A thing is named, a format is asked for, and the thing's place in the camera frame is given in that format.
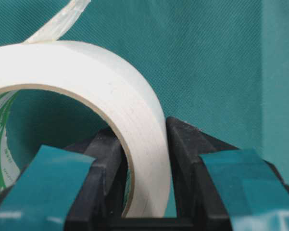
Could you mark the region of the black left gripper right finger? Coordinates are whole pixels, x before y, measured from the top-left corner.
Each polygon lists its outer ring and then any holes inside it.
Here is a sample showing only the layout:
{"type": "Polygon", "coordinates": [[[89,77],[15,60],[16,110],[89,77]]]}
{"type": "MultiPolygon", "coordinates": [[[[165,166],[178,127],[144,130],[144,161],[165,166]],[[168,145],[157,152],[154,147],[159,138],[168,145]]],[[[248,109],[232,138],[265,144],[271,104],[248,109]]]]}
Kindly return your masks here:
{"type": "Polygon", "coordinates": [[[199,231],[289,231],[289,185],[274,164],[172,116],[166,129],[179,217],[199,231]]]}

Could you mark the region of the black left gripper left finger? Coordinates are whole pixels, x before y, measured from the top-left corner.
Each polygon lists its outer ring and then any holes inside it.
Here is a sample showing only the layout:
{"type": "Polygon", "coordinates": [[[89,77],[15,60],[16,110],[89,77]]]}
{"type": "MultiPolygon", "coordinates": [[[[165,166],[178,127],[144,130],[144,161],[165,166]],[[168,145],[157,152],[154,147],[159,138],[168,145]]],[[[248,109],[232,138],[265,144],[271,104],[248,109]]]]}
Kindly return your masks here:
{"type": "Polygon", "coordinates": [[[0,195],[0,231],[91,231],[124,209],[127,162],[109,128],[64,149],[42,146],[0,195]]]}

